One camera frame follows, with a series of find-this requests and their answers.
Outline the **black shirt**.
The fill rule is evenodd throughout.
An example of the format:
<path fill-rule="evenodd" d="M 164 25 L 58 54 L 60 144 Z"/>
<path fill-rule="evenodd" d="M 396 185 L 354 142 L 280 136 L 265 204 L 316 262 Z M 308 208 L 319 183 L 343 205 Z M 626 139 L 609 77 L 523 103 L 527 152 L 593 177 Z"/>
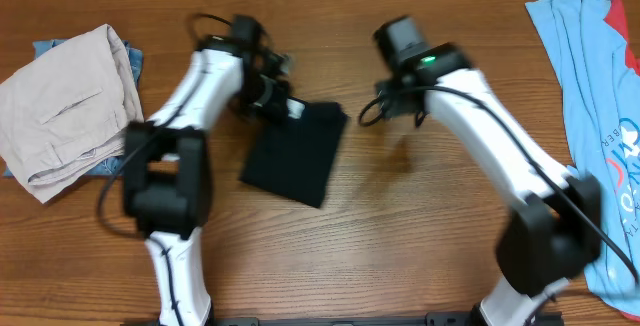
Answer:
<path fill-rule="evenodd" d="M 320 208 L 349 117 L 337 102 L 290 98 L 286 106 L 284 122 L 266 126 L 256 139 L 240 180 Z"/>

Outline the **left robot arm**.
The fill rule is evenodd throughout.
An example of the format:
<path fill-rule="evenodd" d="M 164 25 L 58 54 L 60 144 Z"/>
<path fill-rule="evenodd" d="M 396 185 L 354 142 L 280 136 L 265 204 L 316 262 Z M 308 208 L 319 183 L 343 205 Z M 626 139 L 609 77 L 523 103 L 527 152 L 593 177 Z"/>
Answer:
<path fill-rule="evenodd" d="M 222 111 L 281 123 L 288 116 L 287 56 L 263 26 L 236 15 L 225 35 L 194 38 L 190 66 L 167 102 L 126 129 L 123 208 L 151 256 L 159 325 L 209 325 L 212 299 L 201 235 L 213 201 L 207 137 Z"/>

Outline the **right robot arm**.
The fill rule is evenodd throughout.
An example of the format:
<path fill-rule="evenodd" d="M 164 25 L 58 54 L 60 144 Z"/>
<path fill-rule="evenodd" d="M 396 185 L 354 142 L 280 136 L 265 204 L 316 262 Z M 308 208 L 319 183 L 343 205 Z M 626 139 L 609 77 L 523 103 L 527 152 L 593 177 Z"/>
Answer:
<path fill-rule="evenodd" d="M 469 313 L 436 312 L 428 325 L 561 325 L 544 304 L 601 253 L 601 186 L 549 156 L 511 116 L 484 74 L 453 43 L 430 47 L 408 16 L 373 38 L 391 72 L 376 85 L 379 116 L 430 115 L 466 147 L 509 209 L 496 247 L 502 276 Z"/>

